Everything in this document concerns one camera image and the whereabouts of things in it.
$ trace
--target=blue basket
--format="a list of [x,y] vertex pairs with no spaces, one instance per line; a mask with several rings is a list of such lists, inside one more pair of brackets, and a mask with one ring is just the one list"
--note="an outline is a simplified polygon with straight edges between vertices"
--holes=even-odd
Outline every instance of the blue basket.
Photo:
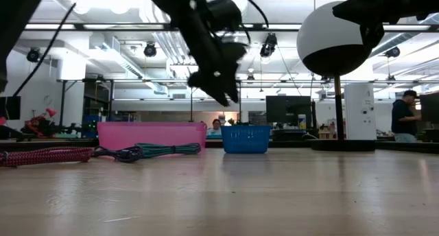
[[269,126],[222,126],[221,133],[229,154],[263,154],[270,142]]

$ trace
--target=man in black shirt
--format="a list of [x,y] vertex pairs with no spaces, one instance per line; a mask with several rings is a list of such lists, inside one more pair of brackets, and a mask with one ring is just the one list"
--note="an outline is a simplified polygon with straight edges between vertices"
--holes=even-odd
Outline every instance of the man in black shirt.
[[392,131],[395,140],[400,143],[416,142],[416,122],[421,120],[420,116],[414,116],[410,107],[415,104],[418,97],[416,91],[404,92],[403,99],[397,99],[392,109]]

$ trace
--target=pink bin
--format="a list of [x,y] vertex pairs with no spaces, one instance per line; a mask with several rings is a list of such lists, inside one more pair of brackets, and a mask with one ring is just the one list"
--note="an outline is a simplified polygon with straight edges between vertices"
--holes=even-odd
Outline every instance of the pink bin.
[[120,150],[136,143],[161,145],[206,144],[205,123],[99,122],[99,144],[109,150]]

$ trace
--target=black monitor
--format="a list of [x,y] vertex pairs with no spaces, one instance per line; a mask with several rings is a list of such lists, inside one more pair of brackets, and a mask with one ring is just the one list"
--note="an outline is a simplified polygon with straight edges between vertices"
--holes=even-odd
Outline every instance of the black monitor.
[[0,97],[0,117],[8,120],[20,119],[21,97]]
[[420,95],[419,99],[423,121],[439,123],[439,92]]
[[310,96],[267,96],[267,122],[292,123],[298,125],[298,116],[306,115],[307,128],[311,128],[311,97]]

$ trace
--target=wooden table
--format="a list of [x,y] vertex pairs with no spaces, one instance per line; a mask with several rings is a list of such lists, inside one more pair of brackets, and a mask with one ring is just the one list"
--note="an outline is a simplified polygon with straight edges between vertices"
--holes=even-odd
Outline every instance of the wooden table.
[[273,149],[0,169],[2,236],[439,235],[439,158]]

